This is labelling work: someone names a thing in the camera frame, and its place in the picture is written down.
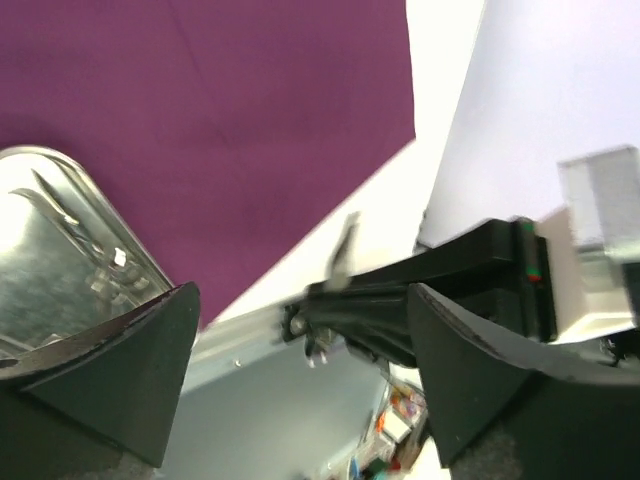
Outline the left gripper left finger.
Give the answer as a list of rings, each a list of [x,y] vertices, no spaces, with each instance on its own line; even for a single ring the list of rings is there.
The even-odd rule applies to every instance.
[[[2,360],[2,467],[160,467],[199,314],[199,289],[186,283]]]

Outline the steel instrument tray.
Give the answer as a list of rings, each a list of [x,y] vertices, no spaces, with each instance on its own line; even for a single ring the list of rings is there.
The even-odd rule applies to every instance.
[[[96,266],[33,204],[8,194],[37,187],[31,169],[57,190],[108,250],[126,252],[122,270]],[[78,162],[43,146],[2,150],[2,361],[123,315],[172,287]]]

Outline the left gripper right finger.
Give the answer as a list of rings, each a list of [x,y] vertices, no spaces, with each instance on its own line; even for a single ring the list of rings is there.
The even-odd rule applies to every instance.
[[[443,467],[638,467],[638,372],[531,341],[423,284],[407,314]]]

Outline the steel forceps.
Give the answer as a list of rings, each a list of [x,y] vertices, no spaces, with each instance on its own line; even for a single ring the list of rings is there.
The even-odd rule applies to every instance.
[[[119,247],[108,250],[40,173],[31,169],[31,174],[36,188],[16,188],[8,191],[8,194],[23,197],[33,204],[93,264],[122,270],[128,263],[126,252]]]

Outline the purple surgical cloth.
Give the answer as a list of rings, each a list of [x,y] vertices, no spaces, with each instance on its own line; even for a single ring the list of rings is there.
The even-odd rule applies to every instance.
[[[402,1],[5,1],[1,143],[90,173],[211,320],[415,136]]]

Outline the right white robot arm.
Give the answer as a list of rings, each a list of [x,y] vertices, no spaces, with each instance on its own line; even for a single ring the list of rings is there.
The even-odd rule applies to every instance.
[[[489,219],[408,259],[328,279],[285,305],[282,337],[309,357],[337,338],[367,360],[417,364],[409,288],[424,284],[514,333],[610,366],[639,360],[639,151],[563,162],[565,204],[534,221]]]

